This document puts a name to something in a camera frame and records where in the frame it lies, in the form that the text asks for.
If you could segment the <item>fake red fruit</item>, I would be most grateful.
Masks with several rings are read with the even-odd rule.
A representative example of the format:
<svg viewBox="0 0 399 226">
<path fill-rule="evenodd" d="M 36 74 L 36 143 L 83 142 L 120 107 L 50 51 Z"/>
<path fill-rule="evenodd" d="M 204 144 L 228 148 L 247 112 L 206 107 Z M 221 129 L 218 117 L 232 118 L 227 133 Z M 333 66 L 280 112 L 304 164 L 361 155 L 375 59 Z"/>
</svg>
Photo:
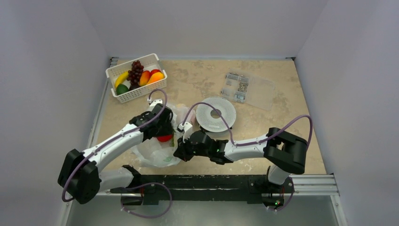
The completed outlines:
<svg viewBox="0 0 399 226">
<path fill-rule="evenodd" d="M 163 135 L 163 136 L 158 136 L 156 137 L 156 139 L 161 142 L 161 143 L 165 143 L 170 141 L 171 139 L 173 139 L 173 134 L 169 134 L 169 135 Z"/>
</svg>

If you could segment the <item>white plastic bag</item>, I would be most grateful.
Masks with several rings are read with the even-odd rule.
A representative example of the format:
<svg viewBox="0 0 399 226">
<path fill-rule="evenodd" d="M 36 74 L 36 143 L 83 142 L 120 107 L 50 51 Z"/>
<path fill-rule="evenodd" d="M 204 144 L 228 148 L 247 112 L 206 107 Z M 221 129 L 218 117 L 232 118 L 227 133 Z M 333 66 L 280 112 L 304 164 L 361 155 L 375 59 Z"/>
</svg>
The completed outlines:
<svg viewBox="0 0 399 226">
<path fill-rule="evenodd" d="M 167 104 L 167 107 L 173 112 L 172 137 L 165 142 L 161 142 L 158 138 L 154 137 L 130 149 L 131 153 L 137 157 L 143 167 L 163 168 L 177 165 L 181 161 L 173 155 L 177 150 L 177 141 L 182 137 L 176 129 L 177 124 L 181 123 L 187 114 L 189 115 L 187 122 L 194 124 L 196 122 L 196 112 L 195 110 L 188 112 L 189 107 L 185 104 L 175 105 L 171 103 Z"/>
</svg>

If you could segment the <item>fake orange fruit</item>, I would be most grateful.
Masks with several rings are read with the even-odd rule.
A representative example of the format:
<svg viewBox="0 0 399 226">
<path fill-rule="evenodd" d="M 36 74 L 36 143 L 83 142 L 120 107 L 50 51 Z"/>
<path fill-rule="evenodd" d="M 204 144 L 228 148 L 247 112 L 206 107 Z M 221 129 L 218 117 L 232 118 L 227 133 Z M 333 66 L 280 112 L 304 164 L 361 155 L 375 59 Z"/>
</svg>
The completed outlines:
<svg viewBox="0 0 399 226">
<path fill-rule="evenodd" d="M 158 82 L 158 81 L 160 81 L 160 80 L 162 80 L 164 78 L 165 78 L 165 75 L 163 73 L 156 72 L 156 73 L 151 75 L 151 77 L 149 78 L 149 80 L 147 82 L 147 85 L 155 83 L 155 82 Z"/>
</svg>

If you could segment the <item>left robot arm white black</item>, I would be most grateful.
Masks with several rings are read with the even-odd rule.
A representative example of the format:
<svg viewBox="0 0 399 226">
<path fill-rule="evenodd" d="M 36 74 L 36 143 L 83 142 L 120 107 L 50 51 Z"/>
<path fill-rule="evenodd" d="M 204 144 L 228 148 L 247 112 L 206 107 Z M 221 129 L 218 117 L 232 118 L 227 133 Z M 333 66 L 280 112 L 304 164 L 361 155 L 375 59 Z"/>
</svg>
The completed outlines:
<svg viewBox="0 0 399 226">
<path fill-rule="evenodd" d="M 57 180 L 63 188 L 62 200 L 85 204 L 104 190 L 124 188 L 130 193 L 136 192 L 141 184 L 137 170 L 129 165 L 111 171 L 105 171 L 105 167 L 128 149 L 170 133 L 172 119 L 170 108 L 154 104 L 100 144 L 82 152 L 69 151 Z"/>
</svg>

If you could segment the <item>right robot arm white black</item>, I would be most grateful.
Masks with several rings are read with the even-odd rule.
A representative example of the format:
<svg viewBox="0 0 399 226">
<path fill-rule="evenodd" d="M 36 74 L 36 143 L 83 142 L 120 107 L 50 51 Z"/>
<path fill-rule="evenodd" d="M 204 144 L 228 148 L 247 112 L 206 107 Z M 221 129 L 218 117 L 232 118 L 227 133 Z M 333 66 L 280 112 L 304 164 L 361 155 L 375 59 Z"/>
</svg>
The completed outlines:
<svg viewBox="0 0 399 226">
<path fill-rule="evenodd" d="M 242 159 L 266 158 L 272 166 L 264 179 L 265 188 L 277 191 L 291 174 L 305 171 L 308 143 L 289 132 L 270 128 L 268 133 L 233 144 L 230 140 L 212 139 L 203 131 L 195 131 L 188 138 L 179 138 L 174 156 L 189 161 L 193 156 L 208 157 L 210 161 L 224 165 Z"/>
</svg>

